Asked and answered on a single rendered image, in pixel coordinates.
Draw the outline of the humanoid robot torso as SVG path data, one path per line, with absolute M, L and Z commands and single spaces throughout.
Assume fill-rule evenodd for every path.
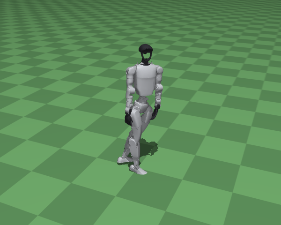
M 138 111 L 140 113 L 144 113 L 149 103 L 147 102 L 148 98 L 146 96 L 150 96 L 153 94 L 155 89 L 155 80 L 156 80 L 156 66 L 151 62 L 148 66 L 141 65 L 144 64 L 141 62 L 140 64 L 134 65 L 136 66 L 136 72 L 133 75 L 133 87 L 135 88 L 136 94 L 139 95 L 138 100 L 135 100 L 133 106 L 137 106 Z

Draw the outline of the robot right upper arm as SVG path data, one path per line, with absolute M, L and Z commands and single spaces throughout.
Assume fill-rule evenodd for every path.
M 135 93 L 135 88 L 133 87 L 133 75 L 136 72 L 136 66 L 128 67 L 126 69 L 126 85 L 130 89 L 130 95 Z

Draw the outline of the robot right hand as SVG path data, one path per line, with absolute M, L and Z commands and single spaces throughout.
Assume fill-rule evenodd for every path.
M 132 112 L 132 110 L 130 109 L 129 110 L 129 114 L 128 113 L 125 113 L 126 115 L 125 115 L 125 123 L 127 123 L 128 125 L 132 125 L 131 124 L 131 121 L 132 121 L 132 118 L 131 118 L 131 116 L 130 116 L 130 114 L 131 114 L 131 112 Z M 133 121 L 132 121 L 132 123 L 133 123 Z

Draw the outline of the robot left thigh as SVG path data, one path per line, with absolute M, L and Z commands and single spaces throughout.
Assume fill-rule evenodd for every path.
M 143 131 L 147 128 L 148 124 L 150 123 L 150 119 L 153 114 L 153 108 L 148 105 L 147 110 L 141 115 L 141 120 L 142 120 L 142 133 Z M 129 136 L 133 136 L 132 131 L 129 133 Z

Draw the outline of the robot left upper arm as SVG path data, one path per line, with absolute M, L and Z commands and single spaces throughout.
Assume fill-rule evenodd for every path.
M 162 73 L 163 73 L 163 68 L 159 65 L 156 65 L 156 80 L 155 80 L 155 91 L 159 92 L 163 90 L 163 86 L 161 85 L 162 81 Z

